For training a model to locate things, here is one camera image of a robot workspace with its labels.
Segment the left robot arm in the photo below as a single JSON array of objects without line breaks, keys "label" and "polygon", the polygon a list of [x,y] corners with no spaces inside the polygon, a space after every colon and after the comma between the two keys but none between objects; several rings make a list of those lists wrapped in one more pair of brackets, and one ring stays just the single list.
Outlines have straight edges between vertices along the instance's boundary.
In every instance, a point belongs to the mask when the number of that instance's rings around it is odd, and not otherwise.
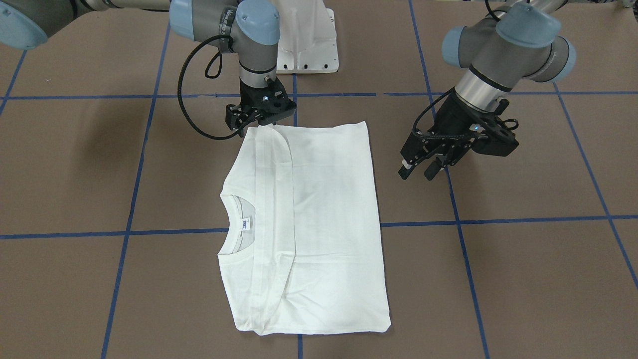
[{"label": "left robot arm", "polygon": [[441,104],[429,129],[419,128],[422,114],[415,119],[400,152],[398,173],[404,180],[427,160],[424,177],[432,180],[469,151],[510,155],[519,146],[514,133],[519,121],[501,115],[513,88],[523,79],[557,82],[576,66],[576,48],[560,35],[561,22],[552,16],[565,0],[508,0],[497,8],[485,4],[485,18],[445,35],[442,58],[465,73],[424,109],[427,113]]}]

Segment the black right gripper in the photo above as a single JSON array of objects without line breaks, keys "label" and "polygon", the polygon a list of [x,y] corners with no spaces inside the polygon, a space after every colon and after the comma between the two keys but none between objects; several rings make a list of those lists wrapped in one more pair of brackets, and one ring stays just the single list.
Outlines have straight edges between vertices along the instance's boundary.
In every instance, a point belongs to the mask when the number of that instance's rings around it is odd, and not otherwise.
[{"label": "black right gripper", "polygon": [[228,104],[225,107],[225,121],[230,130],[236,131],[239,137],[244,137],[246,127],[257,122],[260,126],[276,124],[280,121],[280,114],[257,109],[259,95],[268,90],[285,90],[280,79],[269,79],[265,88],[254,88],[240,80],[241,105]]}]

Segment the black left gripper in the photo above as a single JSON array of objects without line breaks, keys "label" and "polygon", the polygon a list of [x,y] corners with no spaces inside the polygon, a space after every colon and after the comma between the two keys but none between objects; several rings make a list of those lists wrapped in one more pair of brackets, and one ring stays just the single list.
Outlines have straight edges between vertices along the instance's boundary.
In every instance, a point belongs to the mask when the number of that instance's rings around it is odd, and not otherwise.
[{"label": "black left gripper", "polygon": [[446,92],[437,101],[443,104],[434,116],[434,123],[421,136],[410,133],[401,148],[402,166],[398,171],[407,180],[417,165],[435,157],[424,171],[424,177],[432,181],[441,170],[455,166],[467,154],[471,146],[481,148],[491,138],[488,131],[488,113],[467,104],[456,92]]}]

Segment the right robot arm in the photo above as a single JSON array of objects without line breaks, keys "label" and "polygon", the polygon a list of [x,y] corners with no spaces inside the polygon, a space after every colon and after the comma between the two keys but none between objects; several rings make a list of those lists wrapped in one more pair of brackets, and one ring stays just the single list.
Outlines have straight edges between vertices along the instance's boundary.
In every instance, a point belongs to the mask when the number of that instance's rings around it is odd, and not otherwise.
[{"label": "right robot arm", "polygon": [[[27,95],[141,98],[153,86],[174,95],[178,115],[201,136],[242,137],[255,126],[290,119],[296,103],[276,73],[280,15],[268,0],[3,0],[1,58],[43,46],[52,60],[29,78]],[[235,92],[213,111],[221,136],[208,134],[185,109],[185,76]]]}]

